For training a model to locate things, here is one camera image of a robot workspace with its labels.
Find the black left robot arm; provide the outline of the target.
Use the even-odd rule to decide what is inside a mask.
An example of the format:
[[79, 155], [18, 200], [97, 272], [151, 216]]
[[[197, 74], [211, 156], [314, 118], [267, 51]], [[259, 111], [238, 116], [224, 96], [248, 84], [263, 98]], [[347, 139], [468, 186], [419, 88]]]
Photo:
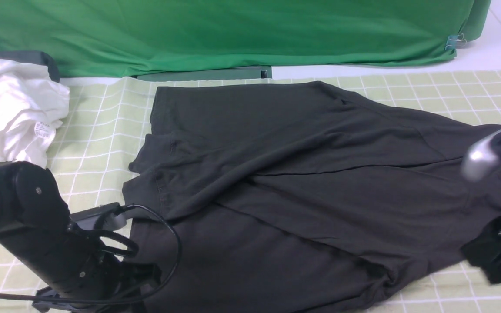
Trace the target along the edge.
[[161, 270], [119, 260], [139, 251], [115, 233], [125, 212], [110, 203], [71, 214], [48, 169], [0, 163], [0, 244], [47, 284], [32, 301], [40, 313], [141, 311], [141, 287], [158, 290]]

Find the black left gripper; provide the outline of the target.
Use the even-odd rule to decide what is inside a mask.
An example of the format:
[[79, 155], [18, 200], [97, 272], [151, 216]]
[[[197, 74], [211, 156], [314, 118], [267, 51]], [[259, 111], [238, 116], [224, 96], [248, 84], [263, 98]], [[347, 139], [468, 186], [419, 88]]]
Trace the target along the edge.
[[[102, 304], [103, 300], [124, 300], [141, 295], [141, 287], [156, 288], [161, 269], [153, 264], [121, 262], [105, 251], [99, 230], [43, 230], [23, 228], [0, 233], [0, 244], [47, 287], [36, 295], [50, 297], [34, 301], [40, 313], [50, 309], [71, 313], [133, 313], [142, 311], [141, 301]], [[97, 300], [97, 305], [65, 303], [66, 299]]]

